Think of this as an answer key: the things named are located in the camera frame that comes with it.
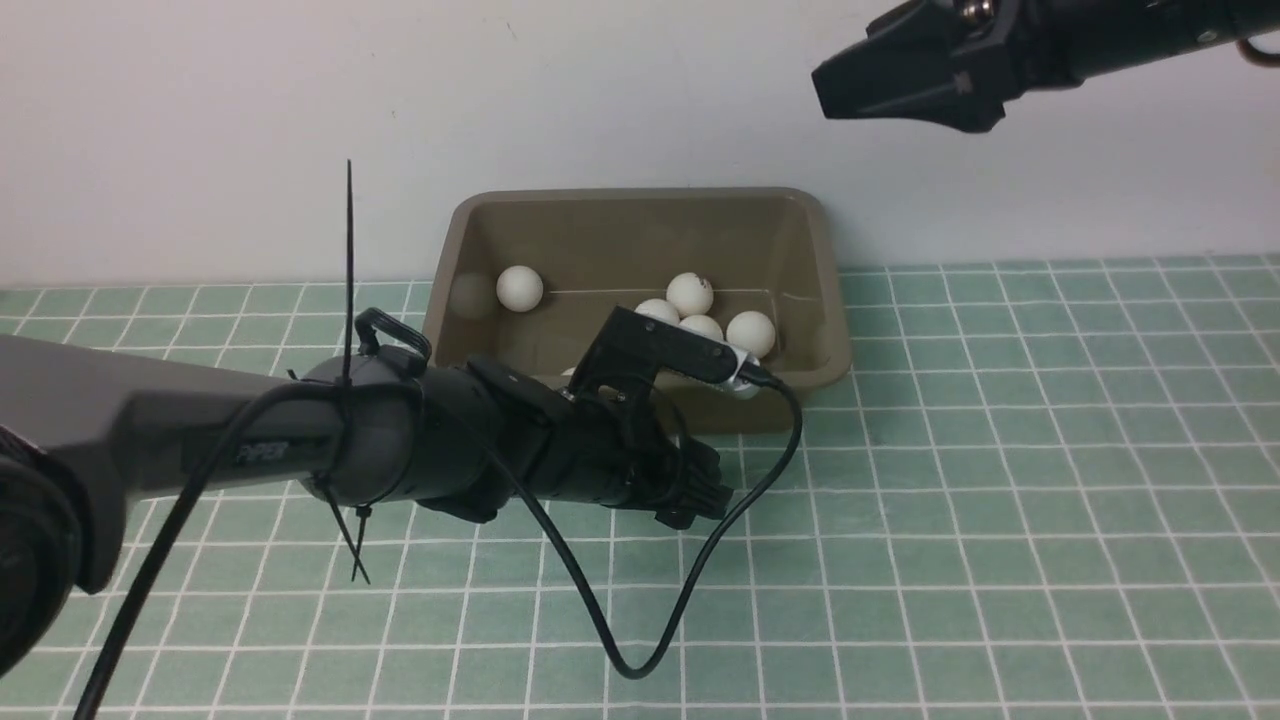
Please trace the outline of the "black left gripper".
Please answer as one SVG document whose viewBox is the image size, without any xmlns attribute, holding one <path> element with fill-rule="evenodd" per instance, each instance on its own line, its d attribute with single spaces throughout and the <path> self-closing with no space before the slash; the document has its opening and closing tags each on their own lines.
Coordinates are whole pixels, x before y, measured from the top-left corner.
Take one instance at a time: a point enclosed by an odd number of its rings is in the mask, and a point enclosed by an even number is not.
<svg viewBox="0 0 1280 720">
<path fill-rule="evenodd" d="M 530 466 L 539 500 L 652 511 L 671 529 L 721 521 L 730 510 L 719 454 L 684 432 L 671 439 L 646 401 L 563 392 L 545 429 Z"/>
</svg>

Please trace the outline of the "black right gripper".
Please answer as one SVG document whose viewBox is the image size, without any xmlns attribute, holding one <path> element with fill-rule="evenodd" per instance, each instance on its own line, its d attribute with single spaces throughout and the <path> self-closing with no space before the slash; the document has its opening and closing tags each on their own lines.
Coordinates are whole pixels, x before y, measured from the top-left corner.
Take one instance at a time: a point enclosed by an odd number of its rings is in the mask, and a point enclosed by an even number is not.
<svg viewBox="0 0 1280 720">
<path fill-rule="evenodd" d="M 812 82 L 826 118 L 910 119 L 980 135 L 1005 105 L 1075 88 L 1051 1 L 902 1 L 867 38 L 822 61 Z"/>
</svg>

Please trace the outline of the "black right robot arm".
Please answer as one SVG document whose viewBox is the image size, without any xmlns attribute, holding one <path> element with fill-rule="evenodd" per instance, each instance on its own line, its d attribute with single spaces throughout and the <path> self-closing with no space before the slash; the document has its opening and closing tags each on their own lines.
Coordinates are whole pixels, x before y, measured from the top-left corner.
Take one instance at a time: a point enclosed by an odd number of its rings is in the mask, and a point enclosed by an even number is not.
<svg viewBox="0 0 1280 720">
<path fill-rule="evenodd" d="M 812 82 L 832 120 L 905 119 L 984 135 L 1024 94 L 1199 50 L 1253 45 L 1279 24 L 1275 1 L 905 1 Z"/>
</svg>

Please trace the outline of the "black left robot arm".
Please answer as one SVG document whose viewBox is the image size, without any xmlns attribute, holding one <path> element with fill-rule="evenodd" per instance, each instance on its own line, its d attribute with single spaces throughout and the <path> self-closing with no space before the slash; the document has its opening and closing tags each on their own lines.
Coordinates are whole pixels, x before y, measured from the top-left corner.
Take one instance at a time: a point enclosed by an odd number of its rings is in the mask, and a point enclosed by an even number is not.
<svg viewBox="0 0 1280 720">
<path fill-rule="evenodd" d="M 726 515 L 718 454 L 673 441 L 650 392 L 662 372 L 735 382 L 745 355 L 727 345 L 616 307 L 553 389 L 488 356 L 433 366 L 426 338 L 375 307 L 355 332 L 351 360 L 293 380 L 4 337 L 3 670 L 73 588 L 106 587 L 131 507 L 178 495 L 261 396 L 273 406 L 225 447 L 207 489 L 301 478 L 342 507 L 415 502 L 485 524 L 520 482 L 677 530 Z"/>
</svg>

